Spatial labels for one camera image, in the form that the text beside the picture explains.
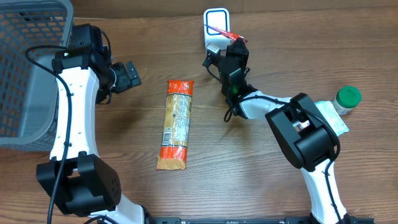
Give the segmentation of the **red snack stick packet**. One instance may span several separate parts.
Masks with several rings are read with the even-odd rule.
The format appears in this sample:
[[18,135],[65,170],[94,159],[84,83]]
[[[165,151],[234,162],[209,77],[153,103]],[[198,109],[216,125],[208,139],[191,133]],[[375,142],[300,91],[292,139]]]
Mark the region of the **red snack stick packet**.
[[207,28],[210,28],[210,29],[218,32],[219,34],[225,36],[226,38],[228,38],[230,40],[235,41],[237,39],[242,39],[245,44],[248,42],[243,36],[241,36],[239,34],[235,34],[233,32],[230,32],[230,31],[227,31],[227,30],[223,30],[223,29],[220,29],[220,28],[217,28],[217,27],[209,26],[207,24],[205,24],[205,26]]

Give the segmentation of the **teal wet wipes pack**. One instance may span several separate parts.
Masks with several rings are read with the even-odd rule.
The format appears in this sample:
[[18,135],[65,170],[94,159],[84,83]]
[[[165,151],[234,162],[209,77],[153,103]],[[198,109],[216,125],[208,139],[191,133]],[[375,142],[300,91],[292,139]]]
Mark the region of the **teal wet wipes pack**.
[[315,103],[318,110],[328,121],[331,128],[334,130],[337,136],[340,136],[349,131],[349,128],[341,119],[340,115],[335,110],[335,107],[330,101],[319,101]]

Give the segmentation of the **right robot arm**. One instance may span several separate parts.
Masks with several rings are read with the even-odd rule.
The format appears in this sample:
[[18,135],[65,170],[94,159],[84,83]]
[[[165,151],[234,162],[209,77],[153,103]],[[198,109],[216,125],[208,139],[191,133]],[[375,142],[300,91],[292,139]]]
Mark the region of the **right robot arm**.
[[312,223],[354,223],[341,202],[334,164],[341,149],[338,135],[312,99],[304,93],[292,98],[263,94],[246,82],[249,50],[244,39],[228,45],[225,54],[210,44],[204,67],[218,69],[216,79],[229,108],[224,116],[266,121],[288,162],[300,170],[311,200]]

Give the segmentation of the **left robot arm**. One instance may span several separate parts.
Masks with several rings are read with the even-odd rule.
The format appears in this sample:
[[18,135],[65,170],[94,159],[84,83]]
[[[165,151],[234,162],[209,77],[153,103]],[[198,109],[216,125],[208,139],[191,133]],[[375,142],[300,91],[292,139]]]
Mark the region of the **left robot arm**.
[[36,178],[50,196],[47,223],[54,208],[88,217],[88,222],[152,223],[146,209],[123,195],[117,172],[99,155],[95,139],[95,106],[113,93],[136,86],[132,64],[112,63],[111,48],[79,41],[55,46],[49,66],[34,65],[56,78],[57,130],[50,160],[39,164]]

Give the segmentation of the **green lid spice jar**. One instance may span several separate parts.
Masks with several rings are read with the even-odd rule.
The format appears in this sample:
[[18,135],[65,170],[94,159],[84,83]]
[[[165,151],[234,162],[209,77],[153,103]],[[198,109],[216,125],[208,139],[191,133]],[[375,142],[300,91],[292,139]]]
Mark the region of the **green lid spice jar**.
[[361,92],[354,86],[344,86],[335,95],[332,105],[339,115],[348,114],[362,100]]

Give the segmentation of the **long orange pasta packet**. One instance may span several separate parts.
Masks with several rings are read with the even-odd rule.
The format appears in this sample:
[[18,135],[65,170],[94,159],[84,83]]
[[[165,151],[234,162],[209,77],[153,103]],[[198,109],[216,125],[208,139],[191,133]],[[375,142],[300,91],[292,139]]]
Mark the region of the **long orange pasta packet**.
[[158,170],[185,170],[194,81],[169,80]]

